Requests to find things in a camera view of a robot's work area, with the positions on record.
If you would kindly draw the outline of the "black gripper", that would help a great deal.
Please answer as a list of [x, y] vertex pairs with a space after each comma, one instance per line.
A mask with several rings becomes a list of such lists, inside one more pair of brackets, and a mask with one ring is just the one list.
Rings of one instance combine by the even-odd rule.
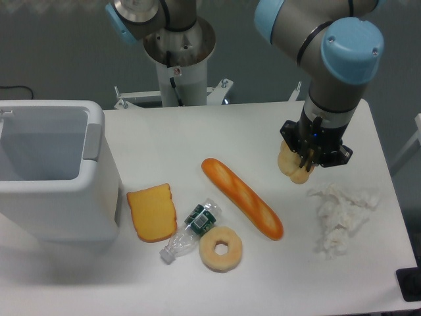
[[345, 129], [323, 127], [321, 120], [287, 120], [280, 134], [290, 150], [300, 156], [299, 166], [310, 172], [313, 166], [328, 168], [349, 162], [353, 150], [343, 144]]

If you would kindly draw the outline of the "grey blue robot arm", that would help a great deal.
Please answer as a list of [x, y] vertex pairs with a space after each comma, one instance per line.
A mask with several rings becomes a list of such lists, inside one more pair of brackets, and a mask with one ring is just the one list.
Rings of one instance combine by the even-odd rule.
[[280, 130], [299, 166], [345, 165], [342, 137], [384, 52], [380, 30], [362, 17], [381, 1], [259, 1], [255, 26], [310, 77], [300, 119]]

